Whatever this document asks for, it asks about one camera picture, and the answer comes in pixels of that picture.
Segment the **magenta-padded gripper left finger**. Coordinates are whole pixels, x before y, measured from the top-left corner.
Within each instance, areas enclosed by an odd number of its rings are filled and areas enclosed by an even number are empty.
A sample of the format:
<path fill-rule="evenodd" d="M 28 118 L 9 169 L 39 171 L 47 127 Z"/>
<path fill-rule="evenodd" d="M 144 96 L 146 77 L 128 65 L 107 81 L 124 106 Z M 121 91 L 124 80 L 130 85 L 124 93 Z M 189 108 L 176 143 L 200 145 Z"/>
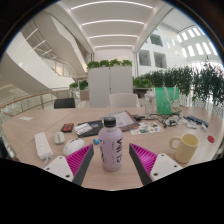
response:
<path fill-rule="evenodd" d="M 93 155 L 93 145 L 90 144 L 67 157 L 58 156 L 44 170 L 81 186 Z"/>

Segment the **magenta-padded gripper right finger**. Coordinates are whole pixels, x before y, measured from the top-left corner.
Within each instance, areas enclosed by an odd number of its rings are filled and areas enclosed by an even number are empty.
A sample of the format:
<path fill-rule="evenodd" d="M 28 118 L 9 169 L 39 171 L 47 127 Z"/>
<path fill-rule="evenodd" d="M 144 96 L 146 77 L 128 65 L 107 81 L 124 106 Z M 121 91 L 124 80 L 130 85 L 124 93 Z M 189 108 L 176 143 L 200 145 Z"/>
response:
<path fill-rule="evenodd" d="M 129 144 L 129 154 L 143 185 L 159 180 L 182 167 L 165 153 L 155 154 L 138 145 Z"/>

